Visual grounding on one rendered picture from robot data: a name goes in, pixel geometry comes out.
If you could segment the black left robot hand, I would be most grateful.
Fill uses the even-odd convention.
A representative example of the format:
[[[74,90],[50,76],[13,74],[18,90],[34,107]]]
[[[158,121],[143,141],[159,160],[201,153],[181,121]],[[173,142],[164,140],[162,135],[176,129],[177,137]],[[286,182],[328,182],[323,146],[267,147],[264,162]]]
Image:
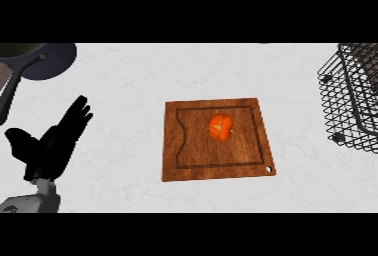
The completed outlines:
[[[53,181],[60,177],[91,117],[87,98],[80,95],[62,120],[40,139],[20,128],[6,130],[12,156],[25,164],[25,181],[32,182],[40,178]]]

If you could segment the brown wooden cutting board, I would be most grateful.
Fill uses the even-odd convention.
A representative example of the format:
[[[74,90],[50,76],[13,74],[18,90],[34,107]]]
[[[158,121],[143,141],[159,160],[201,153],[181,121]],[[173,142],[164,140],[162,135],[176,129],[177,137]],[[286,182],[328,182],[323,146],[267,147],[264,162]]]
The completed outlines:
[[[208,135],[208,123],[215,114],[233,119],[226,142]],[[165,103],[164,182],[274,175],[257,98]]]

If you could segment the orange bell pepper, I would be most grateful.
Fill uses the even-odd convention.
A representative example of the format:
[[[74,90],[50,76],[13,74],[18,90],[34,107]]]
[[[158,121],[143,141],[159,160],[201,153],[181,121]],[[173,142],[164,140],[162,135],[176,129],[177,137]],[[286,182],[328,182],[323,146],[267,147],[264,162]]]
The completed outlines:
[[[224,143],[233,132],[233,119],[229,115],[215,114],[208,121],[208,136]]]

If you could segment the dark grey frying pan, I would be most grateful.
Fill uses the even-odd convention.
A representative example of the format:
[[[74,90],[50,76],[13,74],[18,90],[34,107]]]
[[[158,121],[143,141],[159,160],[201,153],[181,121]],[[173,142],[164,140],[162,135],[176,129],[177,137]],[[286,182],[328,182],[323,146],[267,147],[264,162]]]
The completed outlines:
[[[35,53],[43,46],[44,43],[0,43],[0,60],[13,71],[0,95],[0,126],[7,120],[10,104],[22,72],[47,57],[46,54]]]

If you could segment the dark blue round plate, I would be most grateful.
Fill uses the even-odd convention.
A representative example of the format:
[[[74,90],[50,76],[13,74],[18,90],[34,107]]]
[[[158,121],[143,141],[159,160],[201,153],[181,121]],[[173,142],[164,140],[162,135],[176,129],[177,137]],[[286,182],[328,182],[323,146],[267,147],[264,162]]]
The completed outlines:
[[[77,58],[77,46],[74,43],[47,43],[35,54],[46,57],[25,69],[22,77],[29,80],[47,80],[71,67]]]

